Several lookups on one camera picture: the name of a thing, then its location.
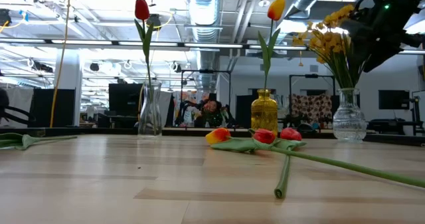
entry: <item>patterned fabric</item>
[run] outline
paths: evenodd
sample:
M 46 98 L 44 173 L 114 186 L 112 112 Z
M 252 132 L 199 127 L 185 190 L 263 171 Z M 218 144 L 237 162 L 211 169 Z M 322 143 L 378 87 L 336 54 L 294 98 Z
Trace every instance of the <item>patterned fabric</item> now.
M 304 96 L 293 94 L 292 116 L 307 115 L 309 123 L 318 122 L 319 118 L 332 116 L 331 97 L 325 94 L 317 96 Z

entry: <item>red tulip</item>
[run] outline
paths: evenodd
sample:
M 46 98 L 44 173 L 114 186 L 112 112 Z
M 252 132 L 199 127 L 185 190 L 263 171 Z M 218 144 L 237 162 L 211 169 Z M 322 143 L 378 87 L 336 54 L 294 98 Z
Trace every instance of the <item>red tulip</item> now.
M 136 0 L 135 1 L 135 17 L 145 21 L 149 18 L 149 7 L 145 0 Z
M 253 138 L 263 144 L 271 144 L 276 137 L 273 132 L 259 128 L 255 131 Z
M 297 140 L 301 141 L 301 134 L 292 128 L 284 128 L 280 132 L 280 138 L 285 140 Z

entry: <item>clear glass vase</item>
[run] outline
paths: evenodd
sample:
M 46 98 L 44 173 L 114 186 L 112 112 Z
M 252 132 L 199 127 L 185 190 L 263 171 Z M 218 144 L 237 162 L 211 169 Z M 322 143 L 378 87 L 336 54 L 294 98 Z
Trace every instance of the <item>clear glass vase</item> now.
M 339 91 L 339 107 L 333 115 L 333 135 L 341 141 L 361 142 L 366 136 L 365 115 L 357 106 L 357 88 Z
M 159 95 L 161 93 L 161 83 L 151 81 L 144 83 L 143 107 L 141 108 L 139 121 L 139 134 L 159 136 L 162 132 L 161 114 L 159 113 Z
M 251 128 L 264 128 L 278 135 L 278 104 L 270 98 L 270 91 L 257 90 L 258 98 L 251 104 Z

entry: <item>pillar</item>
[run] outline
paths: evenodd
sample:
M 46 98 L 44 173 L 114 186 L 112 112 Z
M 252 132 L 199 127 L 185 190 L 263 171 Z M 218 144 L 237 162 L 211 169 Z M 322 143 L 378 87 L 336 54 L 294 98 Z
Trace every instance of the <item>pillar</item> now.
M 62 49 L 57 50 L 56 68 L 54 70 L 54 85 L 59 74 Z M 82 90 L 82 70 L 84 68 L 84 59 L 80 56 L 79 50 L 66 49 L 60 72 L 59 89 L 75 90 L 74 97 L 74 126 L 80 125 L 80 105 Z

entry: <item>daffodil bouquet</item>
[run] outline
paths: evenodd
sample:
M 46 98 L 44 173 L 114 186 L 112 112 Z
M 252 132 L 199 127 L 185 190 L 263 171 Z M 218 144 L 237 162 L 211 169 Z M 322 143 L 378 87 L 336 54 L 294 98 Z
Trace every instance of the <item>daffodil bouquet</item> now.
M 363 62 L 354 59 L 353 45 L 350 36 L 337 33 L 337 28 L 344 19 L 347 19 L 354 6 L 346 5 L 339 11 L 327 15 L 323 22 L 313 27 L 309 22 L 307 31 L 293 37 L 293 45 L 305 45 L 310 51 L 317 54 L 317 61 L 332 72 L 341 88 L 354 88 L 364 69 Z M 308 44 L 304 40 L 311 33 Z

